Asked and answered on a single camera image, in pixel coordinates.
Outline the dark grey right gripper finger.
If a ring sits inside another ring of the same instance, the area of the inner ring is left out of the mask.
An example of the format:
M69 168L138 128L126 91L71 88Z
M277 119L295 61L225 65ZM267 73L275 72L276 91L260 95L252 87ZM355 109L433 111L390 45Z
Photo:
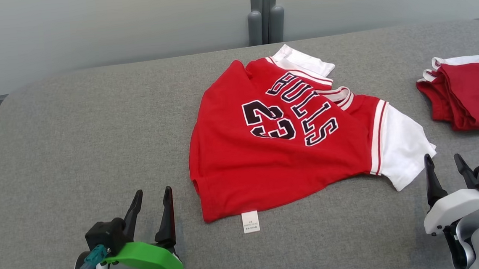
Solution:
M467 163L459 153L454 154L454 158L458 172L464 178L466 187L468 189L476 189L478 185L478 180L474 176L473 170L467 165Z
M426 188L428 206L434 206L441 198L448 196L448 192L442 188L435 174L435 165L430 154L424 155L424 170L426 172Z

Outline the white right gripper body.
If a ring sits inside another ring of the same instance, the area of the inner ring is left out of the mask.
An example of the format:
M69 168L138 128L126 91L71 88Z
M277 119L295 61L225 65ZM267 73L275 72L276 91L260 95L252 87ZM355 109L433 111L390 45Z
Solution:
M423 224L427 234L441 234L455 222L462 232L479 228L478 190L461 189L441 198L429 210Z

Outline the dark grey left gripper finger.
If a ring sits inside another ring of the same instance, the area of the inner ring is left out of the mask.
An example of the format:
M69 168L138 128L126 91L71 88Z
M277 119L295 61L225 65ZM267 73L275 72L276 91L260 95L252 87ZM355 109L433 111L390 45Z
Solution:
M173 191L166 186L163 198L164 211L158 232L155 235L155 242L161 248L171 248L176 245L177 233L175 231L175 216Z
M138 214L142 208L142 199L143 191L140 189L134 195L131 205L124 218L124 223L126 223L124 227L124 235L130 240L134 239L136 219L138 218Z

